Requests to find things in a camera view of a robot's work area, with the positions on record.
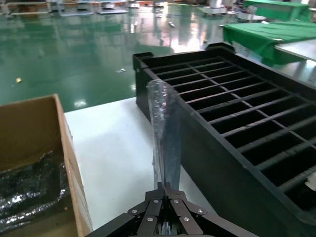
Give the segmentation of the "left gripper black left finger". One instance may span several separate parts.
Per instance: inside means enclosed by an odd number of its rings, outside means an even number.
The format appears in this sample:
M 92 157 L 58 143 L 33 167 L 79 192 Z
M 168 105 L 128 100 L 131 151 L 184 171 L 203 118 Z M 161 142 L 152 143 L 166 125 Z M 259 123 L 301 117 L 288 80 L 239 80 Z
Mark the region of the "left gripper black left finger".
M 164 188 L 158 182 L 157 189 L 145 193 L 145 200 L 127 211 L 134 217 L 136 235 L 162 235 Z

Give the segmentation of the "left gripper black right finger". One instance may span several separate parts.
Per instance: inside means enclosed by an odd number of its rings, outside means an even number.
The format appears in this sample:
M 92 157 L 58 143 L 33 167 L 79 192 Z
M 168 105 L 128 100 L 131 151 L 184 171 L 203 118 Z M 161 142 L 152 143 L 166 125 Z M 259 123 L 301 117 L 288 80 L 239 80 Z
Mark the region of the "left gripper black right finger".
M 200 219 L 207 210 L 188 201 L 183 191 L 166 183 L 164 198 L 164 233 L 167 235 L 203 235 Z

